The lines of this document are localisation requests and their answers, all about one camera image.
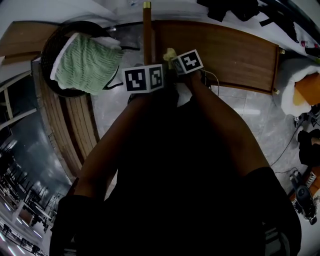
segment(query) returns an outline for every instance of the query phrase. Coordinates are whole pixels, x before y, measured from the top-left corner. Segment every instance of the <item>yellow cloth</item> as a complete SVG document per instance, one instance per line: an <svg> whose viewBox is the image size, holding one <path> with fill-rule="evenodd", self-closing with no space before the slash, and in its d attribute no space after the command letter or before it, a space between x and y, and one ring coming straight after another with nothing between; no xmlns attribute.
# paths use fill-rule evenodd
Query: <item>yellow cloth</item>
<svg viewBox="0 0 320 256"><path fill-rule="evenodd" d="M172 64L172 59L177 57L176 51L173 48L167 48L166 49L166 54L163 55L163 59L168 62L169 65L169 70L174 69L174 65Z"/></svg>

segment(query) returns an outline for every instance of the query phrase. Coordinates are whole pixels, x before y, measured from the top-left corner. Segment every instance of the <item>white cube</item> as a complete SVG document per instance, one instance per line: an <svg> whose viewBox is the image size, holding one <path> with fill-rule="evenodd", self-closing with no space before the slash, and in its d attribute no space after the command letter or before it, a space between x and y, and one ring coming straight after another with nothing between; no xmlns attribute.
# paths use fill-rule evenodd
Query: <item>white cube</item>
<svg viewBox="0 0 320 256"><path fill-rule="evenodd" d="M197 50L191 50L173 58L172 63L179 76L204 67Z"/></svg>
<svg viewBox="0 0 320 256"><path fill-rule="evenodd" d="M164 87L162 64L124 68L122 79L132 94L151 93Z"/></svg>

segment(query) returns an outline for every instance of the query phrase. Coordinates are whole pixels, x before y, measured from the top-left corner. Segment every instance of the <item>black sleeve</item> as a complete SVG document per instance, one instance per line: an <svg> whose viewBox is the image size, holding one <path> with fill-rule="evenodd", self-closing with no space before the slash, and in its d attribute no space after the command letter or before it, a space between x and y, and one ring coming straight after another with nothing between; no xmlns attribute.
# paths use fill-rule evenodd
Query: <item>black sleeve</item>
<svg viewBox="0 0 320 256"><path fill-rule="evenodd" d="M300 221L273 170L270 167L254 170L243 178L241 186L250 211L262 221L264 234L269 234L265 236L266 250L268 245L276 244L272 244L272 233L278 233L282 234L282 249L283 241L287 241L290 255L297 255L301 246Z"/></svg>
<svg viewBox="0 0 320 256"><path fill-rule="evenodd" d="M58 205L54 226L51 229L50 256L61 256L75 234L85 228L86 221L94 218L94 213L102 202L92 198L71 195L62 198Z"/></svg>

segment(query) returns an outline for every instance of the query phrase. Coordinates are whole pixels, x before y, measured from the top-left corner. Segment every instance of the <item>gold cap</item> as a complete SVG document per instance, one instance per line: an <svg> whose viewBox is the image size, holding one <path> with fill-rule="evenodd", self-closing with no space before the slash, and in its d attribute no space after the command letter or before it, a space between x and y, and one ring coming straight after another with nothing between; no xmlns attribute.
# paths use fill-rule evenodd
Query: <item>gold cap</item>
<svg viewBox="0 0 320 256"><path fill-rule="evenodd" d="M143 2L143 9L145 8L151 8L151 2Z"/></svg>

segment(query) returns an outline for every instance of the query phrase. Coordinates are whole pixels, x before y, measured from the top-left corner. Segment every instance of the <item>power cord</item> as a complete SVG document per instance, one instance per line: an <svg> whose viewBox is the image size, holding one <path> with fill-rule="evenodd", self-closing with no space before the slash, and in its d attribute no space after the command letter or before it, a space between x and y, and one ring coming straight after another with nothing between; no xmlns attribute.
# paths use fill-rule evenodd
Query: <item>power cord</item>
<svg viewBox="0 0 320 256"><path fill-rule="evenodd" d="M291 143L291 141L292 141L292 139L294 138L294 136L295 136L295 134L296 134L296 132L298 131L298 129L299 129L299 127L302 125L302 123L304 122L305 120L303 120L301 123L300 123L300 125L296 128L296 130L295 130L295 132L293 133L293 135L292 135L292 137L291 137L291 139L290 139L290 141L289 141L289 143L288 143L288 145L285 147L285 149L284 149L284 151L281 153L281 155L278 157L278 159L277 160L275 160L275 162L273 163L273 164L271 164L270 165L270 167L271 166L273 166L281 157L282 157L282 155L285 153L285 151L286 151L286 149L289 147L289 145L290 145L290 143Z"/></svg>
<svg viewBox="0 0 320 256"><path fill-rule="evenodd" d="M213 76L215 77L215 79L216 79L216 81L217 81L217 83L218 83L218 97L219 97L220 84L219 84L219 80L218 80L217 76L216 76L214 73L212 73L212 72L206 71L204 68L201 68L200 70L203 71L203 72L205 72L205 73L211 74L211 75L213 75ZM206 83L207 83L207 75L205 75L205 84L206 84Z"/></svg>
<svg viewBox="0 0 320 256"><path fill-rule="evenodd" d="M291 172L293 169L295 169L296 171L298 171L297 167L293 167L293 168L291 168L290 170L286 170L286 171L283 171L283 172L276 171L275 174L285 174L285 173Z"/></svg>

